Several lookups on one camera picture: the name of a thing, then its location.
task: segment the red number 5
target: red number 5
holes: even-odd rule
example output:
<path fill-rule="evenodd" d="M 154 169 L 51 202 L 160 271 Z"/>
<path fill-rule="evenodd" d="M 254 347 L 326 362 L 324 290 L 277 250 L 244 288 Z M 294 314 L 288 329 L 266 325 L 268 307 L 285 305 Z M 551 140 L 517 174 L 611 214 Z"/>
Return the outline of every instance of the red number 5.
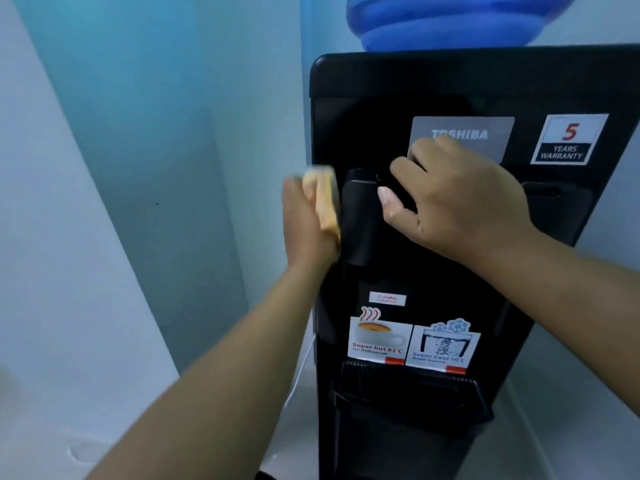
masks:
<path fill-rule="evenodd" d="M 569 141 L 570 139 L 573 139 L 576 137 L 576 135 L 578 135 L 578 131 L 576 131 L 576 128 L 578 128 L 578 126 L 580 126 L 580 123 L 571 123 L 569 126 L 567 126 L 565 133 L 567 133 L 567 136 L 564 136 L 562 138 L 562 141 Z"/>

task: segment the hand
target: hand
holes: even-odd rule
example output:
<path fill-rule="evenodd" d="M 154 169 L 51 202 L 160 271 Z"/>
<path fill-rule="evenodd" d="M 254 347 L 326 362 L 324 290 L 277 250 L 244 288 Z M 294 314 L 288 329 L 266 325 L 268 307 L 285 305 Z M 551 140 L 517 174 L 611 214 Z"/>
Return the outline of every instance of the hand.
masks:
<path fill-rule="evenodd" d="M 417 140 L 408 159 L 391 163 L 391 173 L 415 201 L 417 214 L 391 189 L 379 187 L 386 222 L 444 257 L 469 266 L 491 247 L 534 229 L 518 181 L 449 136 Z"/>
<path fill-rule="evenodd" d="M 305 197 L 299 178 L 283 182 L 282 220 L 289 266 L 302 264 L 326 271 L 338 259 L 339 246 L 332 233 L 320 230 L 314 204 Z"/>

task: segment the blue water bottle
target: blue water bottle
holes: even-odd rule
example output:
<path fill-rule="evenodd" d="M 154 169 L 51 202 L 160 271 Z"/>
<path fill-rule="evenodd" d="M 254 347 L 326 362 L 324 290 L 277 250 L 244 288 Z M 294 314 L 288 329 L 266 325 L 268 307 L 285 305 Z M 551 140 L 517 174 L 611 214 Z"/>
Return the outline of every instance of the blue water bottle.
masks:
<path fill-rule="evenodd" d="M 574 0 L 348 0 L 347 21 L 368 52 L 518 47 Z"/>

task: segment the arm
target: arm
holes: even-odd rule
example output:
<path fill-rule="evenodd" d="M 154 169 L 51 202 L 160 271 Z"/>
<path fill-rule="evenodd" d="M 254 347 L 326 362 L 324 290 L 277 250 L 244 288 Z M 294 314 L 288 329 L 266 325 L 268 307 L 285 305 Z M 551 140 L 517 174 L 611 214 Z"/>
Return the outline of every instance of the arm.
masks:
<path fill-rule="evenodd" d="M 418 212 L 381 187 L 389 224 L 491 283 L 640 415 L 640 274 L 537 231 L 516 179 L 452 138 L 418 140 L 391 170 Z"/>
<path fill-rule="evenodd" d="M 299 180 L 284 183 L 289 266 L 263 303 L 160 396 L 88 480 L 251 480 L 291 386 L 311 307 L 337 258 Z"/>

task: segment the person's left hand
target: person's left hand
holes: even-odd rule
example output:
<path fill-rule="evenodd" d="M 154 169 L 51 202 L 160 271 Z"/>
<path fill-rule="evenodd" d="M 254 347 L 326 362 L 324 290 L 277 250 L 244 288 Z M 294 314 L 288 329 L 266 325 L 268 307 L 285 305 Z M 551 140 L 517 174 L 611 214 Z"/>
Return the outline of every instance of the person's left hand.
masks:
<path fill-rule="evenodd" d="M 331 232 L 320 230 L 320 220 L 302 191 L 300 178 L 282 183 L 282 223 L 289 266 L 298 264 L 326 271 L 338 259 L 339 243 Z"/>

